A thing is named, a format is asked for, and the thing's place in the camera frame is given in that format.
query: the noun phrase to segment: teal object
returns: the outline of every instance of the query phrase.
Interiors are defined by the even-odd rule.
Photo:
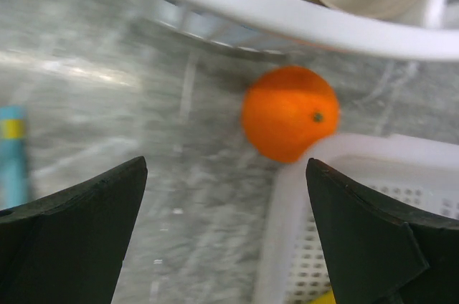
[[[1,124],[1,180],[5,208],[26,204],[29,201],[27,155],[24,145],[25,113],[21,107],[0,108]]]

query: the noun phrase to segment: basket holes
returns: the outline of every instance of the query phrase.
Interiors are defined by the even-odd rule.
[[[441,214],[442,216],[450,217],[451,211],[449,209],[442,209]]]
[[[451,208],[451,207],[453,207],[453,203],[451,202],[451,200],[443,199],[443,206]]]
[[[199,10],[199,9],[190,9],[191,12],[195,13],[196,15],[203,16],[206,14],[205,11]]]

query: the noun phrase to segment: white plastic basket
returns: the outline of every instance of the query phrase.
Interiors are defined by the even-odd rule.
[[[381,22],[302,0],[131,0],[182,34],[229,47],[285,53],[304,45],[414,60],[459,60],[458,0],[422,0],[400,22]]]
[[[276,178],[254,304],[303,304],[330,290],[306,186],[309,158],[407,204],[459,219],[459,146],[399,135],[327,138]]]

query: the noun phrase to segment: blue object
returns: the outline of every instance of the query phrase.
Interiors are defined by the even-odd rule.
[[[24,145],[24,110],[9,106],[0,108],[1,180],[6,208],[29,201],[27,157]]]

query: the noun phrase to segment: white plastic rim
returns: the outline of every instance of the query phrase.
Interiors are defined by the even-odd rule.
[[[381,22],[302,0],[182,1],[300,43],[395,59],[459,61],[459,30]]]
[[[285,290],[289,278],[288,273],[292,266],[293,251],[297,243],[296,237],[301,219],[307,217],[311,212],[306,183],[306,166],[310,158],[317,158],[331,166],[340,159],[357,157],[363,161],[387,162],[401,171],[410,169],[410,167],[430,169],[440,174],[440,177],[431,176],[429,184],[425,184],[436,194],[429,195],[428,202],[423,205],[422,209],[440,213],[439,207],[442,205],[442,199],[448,197],[452,199],[452,193],[456,193],[454,195],[455,207],[459,212],[457,176],[454,175],[453,178],[446,176],[446,174],[458,173],[458,155],[459,146],[457,145],[397,134],[382,138],[342,133],[318,141],[303,154],[299,161],[283,167],[275,177],[253,303],[286,303]],[[390,169],[388,175],[382,171],[378,178],[391,181],[392,172],[393,169]]]

